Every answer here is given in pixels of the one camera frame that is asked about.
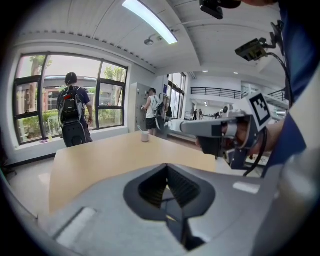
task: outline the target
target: floor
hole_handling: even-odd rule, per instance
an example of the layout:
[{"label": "floor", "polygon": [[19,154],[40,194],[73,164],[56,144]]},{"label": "floor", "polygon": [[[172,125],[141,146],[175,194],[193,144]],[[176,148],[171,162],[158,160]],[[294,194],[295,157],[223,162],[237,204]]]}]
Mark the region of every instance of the floor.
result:
[{"label": "floor", "polygon": [[[189,147],[200,149],[193,143],[184,142],[180,139],[170,138],[169,141]],[[50,175],[54,158],[38,161],[16,167],[17,175],[10,174],[8,181],[20,202],[34,215],[45,218],[49,214],[49,187]],[[260,177],[262,170],[254,170],[249,177]],[[227,175],[242,176],[245,171],[232,170],[222,158],[216,161],[216,172]]]}]

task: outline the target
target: ceiling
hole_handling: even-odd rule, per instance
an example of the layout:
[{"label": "ceiling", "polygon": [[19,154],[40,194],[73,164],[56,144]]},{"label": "ceiling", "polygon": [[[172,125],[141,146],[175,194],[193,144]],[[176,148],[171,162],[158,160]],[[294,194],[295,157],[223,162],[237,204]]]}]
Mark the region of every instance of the ceiling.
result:
[{"label": "ceiling", "polygon": [[[279,7],[224,9],[217,20],[202,12],[199,0],[142,0],[172,30],[178,43],[167,42],[156,31],[122,6],[125,0],[52,0],[27,17],[20,38],[37,34],[72,34],[90,38],[131,53],[147,63],[157,75],[208,70],[216,76],[238,72],[239,79],[281,86],[284,73],[275,60],[247,62],[235,49],[255,39],[269,40],[271,22],[280,19]],[[152,46],[144,44],[149,38]]]}]

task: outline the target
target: ceiling light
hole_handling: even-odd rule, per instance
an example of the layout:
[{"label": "ceiling light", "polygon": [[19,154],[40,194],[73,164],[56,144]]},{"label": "ceiling light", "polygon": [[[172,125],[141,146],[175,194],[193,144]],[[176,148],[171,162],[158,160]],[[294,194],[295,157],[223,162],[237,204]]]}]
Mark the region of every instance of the ceiling light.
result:
[{"label": "ceiling light", "polygon": [[123,7],[127,8],[134,14],[138,15],[141,19],[147,22],[151,27],[153,27],[166,41],[169,45],[178,42],[177,38],[170,31],[170,29],[163,23],[161,19],[157,17],[148,7],[137,0],[126,0]]},{"label": "ceiling light", "polygon": [[152,41],[150,38],[144,40],[144,44],[146,46],[152,46],[154,44],[154,41]]}]

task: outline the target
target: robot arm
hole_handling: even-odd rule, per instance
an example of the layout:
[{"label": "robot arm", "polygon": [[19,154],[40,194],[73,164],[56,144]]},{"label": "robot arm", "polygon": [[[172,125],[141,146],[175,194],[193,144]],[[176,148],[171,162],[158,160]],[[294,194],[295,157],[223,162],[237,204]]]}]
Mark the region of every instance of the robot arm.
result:
[{"label": "robot arm", "polygon": [[[226,116],[228,118],[212,121],[183,121],[180,130],[197,136],[205,154],[224,157],[232,169],[246,170],[245,161],[248,152],[256,145],[259,133],[266,130],[267,124],[272,119],[268,104],[264,96],[257,92],[229,107]],[[238,122],[248,123],[247,136],[242,144],[236,140]],[[232,148],[224,148],[226,139],[233,140]]]}]

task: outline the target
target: railing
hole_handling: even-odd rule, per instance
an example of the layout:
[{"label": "railing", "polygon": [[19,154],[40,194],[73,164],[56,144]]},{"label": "railing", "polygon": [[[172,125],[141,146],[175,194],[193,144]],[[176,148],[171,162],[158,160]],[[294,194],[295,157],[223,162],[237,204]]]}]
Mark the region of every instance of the railing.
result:
[{"label": "railing", "polygon": [[285,92],[285,89],[282,89],[282,90],[278,90],[278,91],[275,91],[273,93],[270,93],[268,94],[269,96],[277,99],[277,100],[280,100],[280,101],[285,101],[285,96],[286,96],[286,92]]},{"label": "railing", "polygon": [[193,95],[208,95],[241,100],[241,91],[208,87],[191,87]]}]

